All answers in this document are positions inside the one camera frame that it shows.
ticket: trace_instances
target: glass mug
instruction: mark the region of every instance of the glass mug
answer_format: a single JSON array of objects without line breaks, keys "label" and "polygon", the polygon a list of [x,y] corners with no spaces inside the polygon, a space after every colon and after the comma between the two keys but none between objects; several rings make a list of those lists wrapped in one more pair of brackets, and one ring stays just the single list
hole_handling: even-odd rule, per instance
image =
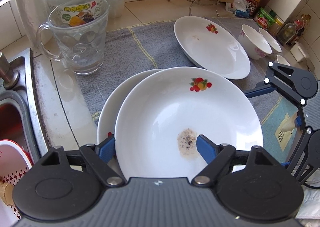
[{"label": "glass mug", "polygon": [[[109,4],[106,0],[72,0],[56,7],[48,21],[41,24],[37,42],[48,58],[65,60],[76,74],[92,74],[104,58]],[[48,51],[41,42],[41,32],[50,30],[60,48],[59,54]]]}]

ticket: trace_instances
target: beige label patch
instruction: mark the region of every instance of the beige label patch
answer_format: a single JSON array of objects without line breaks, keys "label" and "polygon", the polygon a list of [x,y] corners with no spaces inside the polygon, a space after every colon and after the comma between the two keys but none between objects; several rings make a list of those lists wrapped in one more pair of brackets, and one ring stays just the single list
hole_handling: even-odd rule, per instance
[{"label": "beige label patch", "polygon": [[290,118],[289,114],[286,113],[286,115],[284,116],[284,120],[280,123],[278,129],[275,132],[275,136],[279,142],[279,145],[282,151],[284,151],[285,147],[287,147],[287,144],[292,136],[292,131],[286,131],[286,132],[281,131],[281,128],[286,123],[286,121],[289,120],[289,118]]}]

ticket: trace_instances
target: silver bolt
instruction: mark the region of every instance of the silver bolt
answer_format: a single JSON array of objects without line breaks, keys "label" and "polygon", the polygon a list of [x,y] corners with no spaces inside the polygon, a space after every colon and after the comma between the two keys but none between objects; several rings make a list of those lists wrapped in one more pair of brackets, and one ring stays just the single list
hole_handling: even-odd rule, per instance
[{"label": "silver bolt", "polygon": [[122,178],[118,176],[112,176],[107,179],[107,183],[110,185],[119,185],[122,183]]},{"label": "silver bolt", "polygon": [[200,175],[195,178],[195,182],[197,184],[208,184],[210,182],[210,178],[205,175]]}]

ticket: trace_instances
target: stainless steel sink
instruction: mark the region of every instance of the stainless steel sink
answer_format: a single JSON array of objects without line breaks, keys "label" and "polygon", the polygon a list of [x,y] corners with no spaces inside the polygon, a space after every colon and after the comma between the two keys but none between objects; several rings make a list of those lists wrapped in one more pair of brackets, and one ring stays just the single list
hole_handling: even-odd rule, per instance
[{"label": "stainless steel sink", "polygon": [[[0,58],[0,72],[5,61]],[[26,49],[10,63],[19,73],[14,86],[0,78],[0,140],[11,139],[29,152],[34,162],[50,148],[36,96],[32,50]]]}]

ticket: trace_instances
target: brown stain on plate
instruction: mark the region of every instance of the brown stain on plate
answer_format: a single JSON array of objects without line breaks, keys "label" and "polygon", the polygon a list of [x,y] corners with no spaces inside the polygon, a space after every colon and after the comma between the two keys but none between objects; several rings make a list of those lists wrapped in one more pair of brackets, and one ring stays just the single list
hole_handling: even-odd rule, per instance
[{"label": "brown stain on plate", "polygon": [[198,156],[196,147],[197,134],[191,129],[185,129],[178,135],[178,147],[184,158],[193,159]]}]

